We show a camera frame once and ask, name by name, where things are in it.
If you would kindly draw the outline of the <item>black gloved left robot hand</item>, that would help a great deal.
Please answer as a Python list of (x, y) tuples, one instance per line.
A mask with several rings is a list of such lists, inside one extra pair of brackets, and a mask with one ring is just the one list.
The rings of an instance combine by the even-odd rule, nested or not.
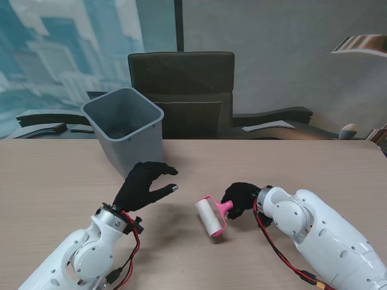
[(150, 191), (152, 183), (161, 175), (178, 175), (178, 171), (166, 163), (147, 161), (137, 163), (128, 173), (116, 195), (113, 205), (126, 213), (140, 210), (176, 191), (176, 184), (168, 184), (160, 189)]

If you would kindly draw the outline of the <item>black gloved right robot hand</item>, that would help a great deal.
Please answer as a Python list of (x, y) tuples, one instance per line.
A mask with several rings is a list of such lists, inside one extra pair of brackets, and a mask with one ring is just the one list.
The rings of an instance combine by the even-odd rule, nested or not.
[(246, 182), (234, 182), (225, 191), (221, 200), (222, 204), (231, 201), (233, 207), (228, 211), (228, 219), (240, 217), (245, 210), (253, 208), (255, 199), (258, 197), (261, 189), (253, 184)]

